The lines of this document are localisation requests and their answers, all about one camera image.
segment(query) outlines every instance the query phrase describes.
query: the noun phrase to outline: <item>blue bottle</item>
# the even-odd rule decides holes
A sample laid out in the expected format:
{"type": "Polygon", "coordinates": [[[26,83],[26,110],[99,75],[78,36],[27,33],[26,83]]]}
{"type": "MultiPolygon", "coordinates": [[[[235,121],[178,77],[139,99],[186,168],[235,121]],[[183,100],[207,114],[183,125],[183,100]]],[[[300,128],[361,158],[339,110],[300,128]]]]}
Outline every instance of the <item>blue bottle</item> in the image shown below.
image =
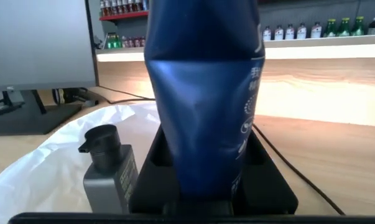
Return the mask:
{"type": "Polygon", "coordinates": [[[238,186],[264,65],[255,0],[150,1],[144,50],[182,200],[238,186]]]}

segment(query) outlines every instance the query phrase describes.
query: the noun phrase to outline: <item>monitor base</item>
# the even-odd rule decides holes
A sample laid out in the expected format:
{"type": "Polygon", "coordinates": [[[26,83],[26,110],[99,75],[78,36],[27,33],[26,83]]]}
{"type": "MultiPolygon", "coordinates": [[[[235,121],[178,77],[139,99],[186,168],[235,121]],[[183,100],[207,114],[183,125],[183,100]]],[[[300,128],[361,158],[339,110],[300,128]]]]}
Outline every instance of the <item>monitor base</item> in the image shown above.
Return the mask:
{"type": "Polygon", "coordinates": [[[81,105],[46,106],[46,113],[23,116],[23,108],[0,117],[0,136],[41,135],[71,118],[81,110],[81,105]]]}

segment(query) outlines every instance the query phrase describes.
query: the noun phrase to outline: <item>monitor stand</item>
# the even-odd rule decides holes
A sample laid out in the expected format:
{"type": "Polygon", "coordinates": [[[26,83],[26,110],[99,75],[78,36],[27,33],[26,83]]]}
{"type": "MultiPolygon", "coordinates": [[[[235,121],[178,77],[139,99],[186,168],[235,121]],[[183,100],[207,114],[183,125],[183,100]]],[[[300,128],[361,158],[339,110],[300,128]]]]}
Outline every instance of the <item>monitor stand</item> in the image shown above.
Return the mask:
{"type": "Polygon", "coordinates": [[[44,106],[37,90],[21,95],[24,104],[0,116],[0,136],[47,134],[81,110],[81,105],[44,106]]]}

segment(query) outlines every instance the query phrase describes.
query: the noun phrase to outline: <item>gray wall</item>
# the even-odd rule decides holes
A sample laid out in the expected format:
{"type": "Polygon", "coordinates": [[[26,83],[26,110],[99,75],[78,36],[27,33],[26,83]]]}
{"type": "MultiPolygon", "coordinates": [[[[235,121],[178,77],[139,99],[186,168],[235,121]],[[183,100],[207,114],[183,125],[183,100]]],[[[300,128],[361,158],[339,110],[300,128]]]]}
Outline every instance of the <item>gray wall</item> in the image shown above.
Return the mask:
{"type": "Polygon", "coordinates": [[[106,33],[116,32],[117,27],[113,22],[100,21],[100,0],[89,0],[88,2],[95,42],[97,42],[97,39],[104,41],[106,33]]]}
{"type": "MultiPolygon", "coordinates": [[[[259,3],[259,13],[263,29],[270,26],[274,30],[278,24],[286,28],[290,23],[297,27],[301,22],[309,28],[316,21],[325,27],[329,18],[336,19],[339,25],[342,17],[350,17],[353,26],[356,16],[364,16],[365,24],[372,21],[375,0],[263,0],[259,3]]],[[[116,25],[119,35],[142,36],[146,34],[147,18],[120,20],[116,25]]]]}

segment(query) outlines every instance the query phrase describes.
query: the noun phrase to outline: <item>white bottle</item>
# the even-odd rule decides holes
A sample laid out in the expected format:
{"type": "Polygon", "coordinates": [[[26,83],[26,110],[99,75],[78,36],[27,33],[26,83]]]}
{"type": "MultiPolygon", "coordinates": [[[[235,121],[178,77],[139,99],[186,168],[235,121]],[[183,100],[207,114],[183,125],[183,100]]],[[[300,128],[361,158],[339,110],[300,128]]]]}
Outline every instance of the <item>white bottle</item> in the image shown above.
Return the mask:
{"type": "Polygon", "coordinates": [[[293,40],[295,37],[295,29],[292,24],[288,24],[287,30],[285,30],[285,39],[293,40]]]}
{"type": "Polygon", "coordinates": [[[320,22],[314,23],[312,27],[312,31],[310,33],[310,38],[320,38],[322,36],[322,27],[320,26],[320,22]]]}
{"type": "Polygon", "coordinates": [[[263,40],[268,41],[272,39],[272,30],[270,30],[270,27],[267,26],[263,31],[263,40]]]}
{"type": "Polygon", "coordinates": [[[274,31],[274,40],[283,40],[284,39],[284,30],[281,25],[277,26],[277,29],[274,31]]]}
{"type": "Polygon", "coordinates": [[[297,39],[306,39],[306,33],[307,29],[305,27],[305,23],[303,22],[300,24],[300,27],[298,28],[297,39]]]}

